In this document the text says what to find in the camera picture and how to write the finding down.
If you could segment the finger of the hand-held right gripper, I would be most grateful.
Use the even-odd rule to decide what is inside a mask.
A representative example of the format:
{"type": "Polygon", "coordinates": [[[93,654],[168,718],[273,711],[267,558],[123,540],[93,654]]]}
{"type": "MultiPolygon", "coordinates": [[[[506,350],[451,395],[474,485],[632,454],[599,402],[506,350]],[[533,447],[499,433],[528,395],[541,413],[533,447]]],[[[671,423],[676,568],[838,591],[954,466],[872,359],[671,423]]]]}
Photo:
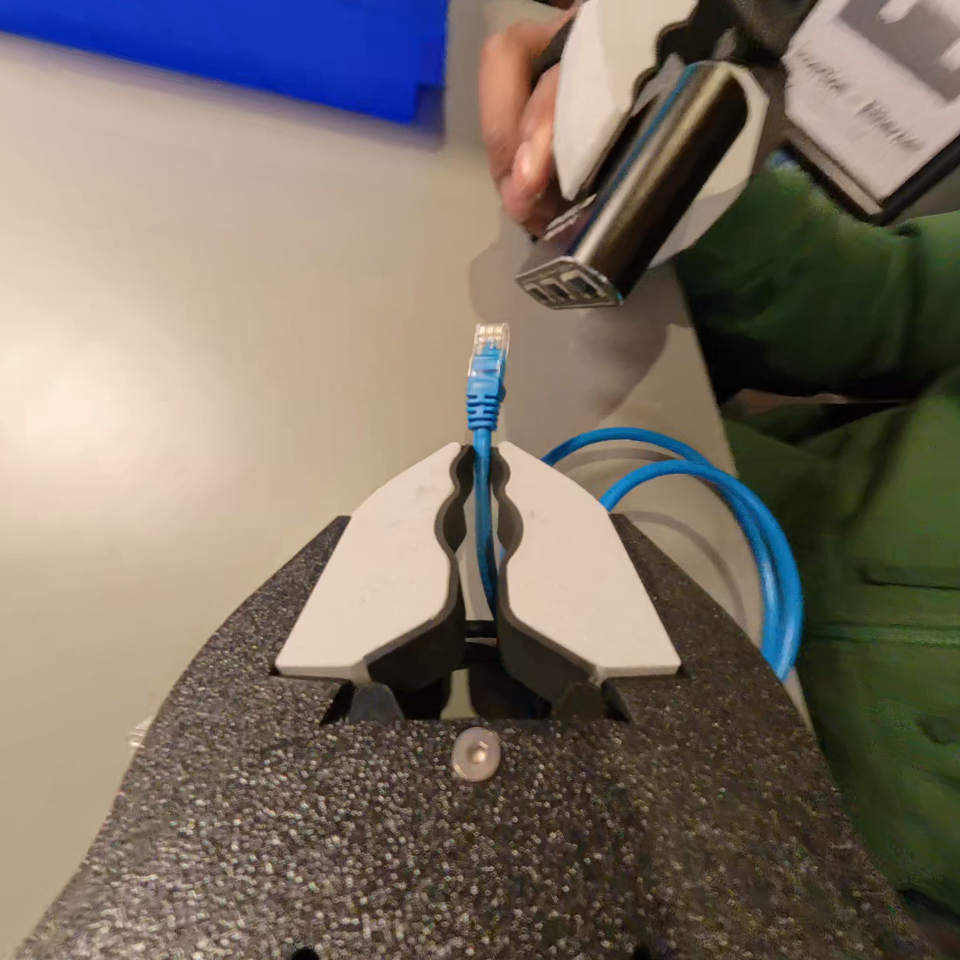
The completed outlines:
{"type": "Polygon", "coordinates": [[[746,97],[746,122],[657,251],[651,269],[677,257],[699,240],[740,196],[753,174],[761,151],[769,97],[753,75],[735,78],[746,97]]]}
{"type": "Polygon", "coordinates": [[[658,75],[706,62],[738,27],[736,2],[583,2],[569,23],[558,65],[554,165],[561,197],[594,192],[618,138],[647,104],[677,84],[658,75]]]}

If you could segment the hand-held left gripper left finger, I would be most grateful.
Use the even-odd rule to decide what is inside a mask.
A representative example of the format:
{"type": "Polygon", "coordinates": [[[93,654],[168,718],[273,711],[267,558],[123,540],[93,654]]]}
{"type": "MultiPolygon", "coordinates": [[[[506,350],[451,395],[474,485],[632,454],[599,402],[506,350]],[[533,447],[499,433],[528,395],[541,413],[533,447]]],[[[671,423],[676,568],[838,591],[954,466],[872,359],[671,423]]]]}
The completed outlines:
{"type": "Polygon", "coordinates": [[[393,477],[349,518],[274,668],[287,678],[414,694],[460,665],[466,604],[457,551],[474,449],[450,442],[393,477]]]}

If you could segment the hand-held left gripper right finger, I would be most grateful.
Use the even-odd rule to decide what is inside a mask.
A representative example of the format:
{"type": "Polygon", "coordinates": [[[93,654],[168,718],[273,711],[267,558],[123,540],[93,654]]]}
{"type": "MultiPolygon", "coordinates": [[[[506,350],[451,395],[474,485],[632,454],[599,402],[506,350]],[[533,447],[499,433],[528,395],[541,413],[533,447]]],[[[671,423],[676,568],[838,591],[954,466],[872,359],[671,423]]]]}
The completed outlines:
{"type": "Polygon", "coordinates": [[[672,677],[681,658],[611,515],[509,441],[491,456],[497,646],[510,675],[559,702],[573,685],[672,677]]]}

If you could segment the black multi-port adapter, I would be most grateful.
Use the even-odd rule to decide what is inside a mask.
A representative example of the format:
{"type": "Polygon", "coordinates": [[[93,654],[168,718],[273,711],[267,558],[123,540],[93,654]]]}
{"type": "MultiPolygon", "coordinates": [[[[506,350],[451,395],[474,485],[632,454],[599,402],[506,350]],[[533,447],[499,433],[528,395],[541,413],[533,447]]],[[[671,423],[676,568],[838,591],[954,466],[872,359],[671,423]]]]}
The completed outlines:
{"type": "Polygon", "coordinates": [[[748,74],[701,61],[646,103],[598,187],[534,243],[519,288],[555,310],[622,304],[742,130],[737,75],[748,74]]]}

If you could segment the person's right forearm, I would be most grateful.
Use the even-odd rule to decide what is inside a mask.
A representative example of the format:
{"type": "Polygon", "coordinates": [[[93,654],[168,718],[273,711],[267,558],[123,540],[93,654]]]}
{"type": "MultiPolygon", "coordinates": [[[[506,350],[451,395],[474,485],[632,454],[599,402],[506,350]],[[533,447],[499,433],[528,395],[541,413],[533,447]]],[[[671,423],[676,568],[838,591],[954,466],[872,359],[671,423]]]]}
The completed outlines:
{"type": "Polygon", "coordinates": [[[718,402],[743,390],[907,401],[958,383],[957,211],[871,225],[779,167],[676,269],[718,402]]]}

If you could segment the person's right hand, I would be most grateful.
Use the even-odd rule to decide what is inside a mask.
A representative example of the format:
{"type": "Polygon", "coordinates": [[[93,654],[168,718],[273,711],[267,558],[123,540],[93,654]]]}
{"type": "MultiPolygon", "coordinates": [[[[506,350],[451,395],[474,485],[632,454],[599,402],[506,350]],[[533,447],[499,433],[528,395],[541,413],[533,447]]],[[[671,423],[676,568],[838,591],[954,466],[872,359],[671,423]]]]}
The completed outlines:
{"type": "Polygon", "coordinates": [[[566,202],[553,155],[558,66],[532,86],[534,62],[572,17],[521,21],[489,37],[481,51],[478,104],[489,173],[502,208],[528,234],[540,236],[566,202]]]}

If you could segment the person's green jacket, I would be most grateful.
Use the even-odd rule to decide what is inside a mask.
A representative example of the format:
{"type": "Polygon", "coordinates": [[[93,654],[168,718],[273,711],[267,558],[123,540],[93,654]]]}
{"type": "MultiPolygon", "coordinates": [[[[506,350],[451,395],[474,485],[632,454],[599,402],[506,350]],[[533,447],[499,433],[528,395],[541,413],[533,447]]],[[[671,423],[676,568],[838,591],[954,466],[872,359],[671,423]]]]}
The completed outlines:
{"type": "Polygon", "coordinates": [[[958,411],[955,368],[858,418],[795,405],[725,423],[797,560],[798,678],[847,814],[894,888],[955,915],[958,411]]]}

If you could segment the blue plastic bin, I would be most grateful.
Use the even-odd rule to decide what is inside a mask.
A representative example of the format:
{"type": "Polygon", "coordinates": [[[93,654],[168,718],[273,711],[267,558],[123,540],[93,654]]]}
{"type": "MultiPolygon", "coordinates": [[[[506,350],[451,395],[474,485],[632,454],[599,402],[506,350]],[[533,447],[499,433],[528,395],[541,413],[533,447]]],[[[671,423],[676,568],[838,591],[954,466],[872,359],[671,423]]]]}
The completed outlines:
{"type": "Polygon", "coordinates": [[[448,2],[3,1],[25,40],[445,136],[448,2]]]}

